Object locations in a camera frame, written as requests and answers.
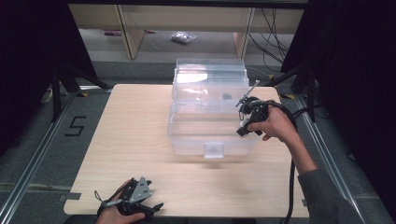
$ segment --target hand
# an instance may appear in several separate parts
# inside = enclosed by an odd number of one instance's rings
[[[298,134],[288,116],[279,108],[268,106],[268,119],[262,122],[251,123],[247,126],[251,132],[263,131],[265,133],[262,141],[267,141],[271,137],[277,137],[285,142],[295,134]]]
[[[129,182],[126,181],[122,184],[120,188],[126,185]],[[114,197],[113,201],[116,201],[120,197],[121,193],[119,193],[116,197]],[[123,216],[120,214],[119,209],[117,206],[111,206],[109,208],[105,208],[101,215],[99,216],[96,224],[129,224],[141,219],[145,218],[144,213],[136,213],[130,216]]]

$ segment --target forearm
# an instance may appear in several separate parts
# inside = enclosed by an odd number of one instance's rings
[[[285,144],[290,151],[291,157],[300,175],[318,169],[306,150],[304,142],[299,134],[293,133],[288,136],[288,139],[285,140]]]

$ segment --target plastic latch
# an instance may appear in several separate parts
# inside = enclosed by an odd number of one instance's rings
[[[206,142],[204,156],[206,159],[224,158],[224,143]]]

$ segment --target transparent storage box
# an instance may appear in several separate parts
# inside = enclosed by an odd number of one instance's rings
[[[241,60],[179,59],[175,69],[168,137],[177,155],[247,155],[259,137],[242,138],[235,105],[249,90]]]

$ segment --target open transparent lid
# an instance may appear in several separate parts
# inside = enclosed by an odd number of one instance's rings
[[[178,59],[172,98],[178,102],[236,104],[248,90],[244,62],[237,59]]]

